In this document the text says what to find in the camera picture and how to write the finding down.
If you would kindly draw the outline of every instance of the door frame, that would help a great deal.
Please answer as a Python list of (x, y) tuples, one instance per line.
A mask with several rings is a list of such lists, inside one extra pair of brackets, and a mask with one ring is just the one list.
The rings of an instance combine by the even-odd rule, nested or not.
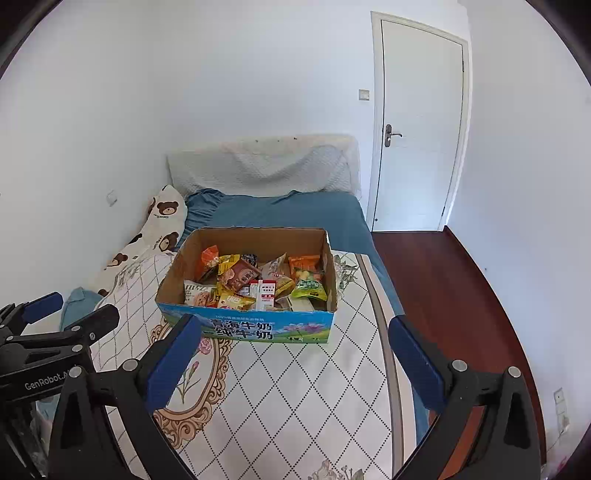
[(472, 79), (470, 62), (470, 44), (464, 38), (456, 37), (451, 33), (445, 32), (435, 27), (425, 25), (408, 18), (396, 17), (379, 12), (371, 12), (372, 33), (374, 38), (374, 149), (371, 162), (371, 178), (369, 181), (369, 200), (365, 221), (371, 231), (374, 229), (374, 219), (376, 204), (378, 201), (379, 174), (382, 163), (382, 146), (384, 139), (384, 39), (382, 36), (382, 20), (406, 25), (407, 27), (418, 28), (425, 32), (438, 35), (452, 42), (458, 43), (462, 47), (462, 61), (464, 65), (463, 87), (462, 87), (462, 112), (460, 114), (460, 132), (457, 139), (456, 158), (453, 164), (452, 177), (445, 206), (441, 213), (438, 230), (442, 231), (447, 224), (449, 215), (452, 211), (454, 199), (456, 197), (457, 186), (459, 184), (460, 174), (466, 154), (467, 132), (470, 118), (470, 102), (472, 98)]

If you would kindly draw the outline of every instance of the white patterned tablecloth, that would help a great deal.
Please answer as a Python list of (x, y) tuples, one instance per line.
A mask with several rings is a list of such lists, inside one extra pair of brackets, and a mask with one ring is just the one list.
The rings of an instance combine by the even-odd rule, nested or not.
[[(378, 328), (384, 315), (376, 319), (362, 275), (369, 261), (334, 253), (361, 268), (343, 285), (328, 343), (204, 338), (167, 408), (155, 413), (199, 479), (383, 480), (402, 464), (410, 385), (400, 388), (386, 325)], [(101, 302), (114, 304), (121, 320), (92, 347), (97, 371), (140, 358), (170, 330), (154, 297), (173, 259), (155, 255), (133, 265)], [(118, 411), (108, 412), (130, 470), (147, 478)]]

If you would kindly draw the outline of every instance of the white wall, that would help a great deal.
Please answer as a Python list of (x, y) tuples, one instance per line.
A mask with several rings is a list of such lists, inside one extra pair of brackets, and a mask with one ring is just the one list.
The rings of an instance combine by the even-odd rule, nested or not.
[(87, 283), (167, 182), (151, 8), (64, 0), (0, 80), (0, 306)]
[(591, 421), (591, 87), (525, 0), (463, 0), (473, 104), (449, 226), (501, 301), (540, 395), (548, 447), (553, 392), (571, 428), (555, 465)]
[[(174, 148), (352, 134), (364, 210), (374, 124), (371, 11), (469, 38), (466, 11), (455, 0), (177, 0), (161, 8), (158, 57)], [(371, 101), (359, 101), (359, 89), (371, 90)]]

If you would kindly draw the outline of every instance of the green snack bag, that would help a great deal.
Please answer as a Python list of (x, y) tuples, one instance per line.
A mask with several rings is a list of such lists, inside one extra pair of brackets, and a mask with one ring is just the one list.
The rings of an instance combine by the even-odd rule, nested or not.
[(328, 297), (322, 285), (324, 272), (311, 272), (309, 270), (296, 268), (294, 277), (296, 283), (295, 288), (291, 292), (292, 297), (295, 299), (299, 297), (310, 297), (323, 301), (327, 300)]

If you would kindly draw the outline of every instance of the white door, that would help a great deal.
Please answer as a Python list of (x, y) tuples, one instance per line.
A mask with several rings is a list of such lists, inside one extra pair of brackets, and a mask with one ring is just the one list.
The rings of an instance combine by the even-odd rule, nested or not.
[[(458, 148), (462, 45), (418, 28), (381, 23), (384, 124), (373, 230), (437, 230)], [(388, 141), (390, 129), (402, 136)]]

